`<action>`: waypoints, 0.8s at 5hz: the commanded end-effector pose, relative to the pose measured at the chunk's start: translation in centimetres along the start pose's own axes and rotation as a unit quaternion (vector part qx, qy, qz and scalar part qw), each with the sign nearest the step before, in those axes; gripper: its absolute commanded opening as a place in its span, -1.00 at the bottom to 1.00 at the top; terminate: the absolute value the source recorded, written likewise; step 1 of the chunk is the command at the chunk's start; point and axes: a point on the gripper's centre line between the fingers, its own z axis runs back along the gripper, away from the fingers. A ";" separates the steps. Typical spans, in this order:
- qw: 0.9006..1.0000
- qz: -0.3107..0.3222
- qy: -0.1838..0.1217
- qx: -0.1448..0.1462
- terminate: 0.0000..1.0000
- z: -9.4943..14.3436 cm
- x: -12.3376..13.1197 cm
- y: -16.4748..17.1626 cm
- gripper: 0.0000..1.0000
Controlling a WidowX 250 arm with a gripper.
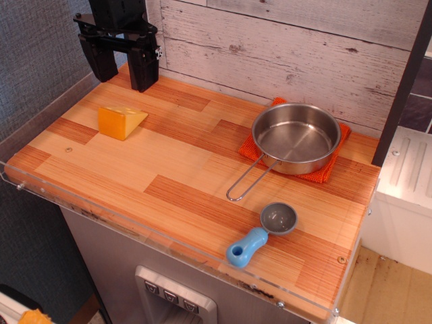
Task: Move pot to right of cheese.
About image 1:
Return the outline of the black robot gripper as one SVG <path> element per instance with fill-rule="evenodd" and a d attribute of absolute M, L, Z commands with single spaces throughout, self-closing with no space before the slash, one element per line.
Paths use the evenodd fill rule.
<path fill-rule="evenodd" d="M 157 27 L 144 1 L 90 1 L 90 13 L 76 13 L 78 38 L 96 78 L 118 74 L 114 51 L 128 54 L 131 87 L 144 92 L 159 80 Z"/>

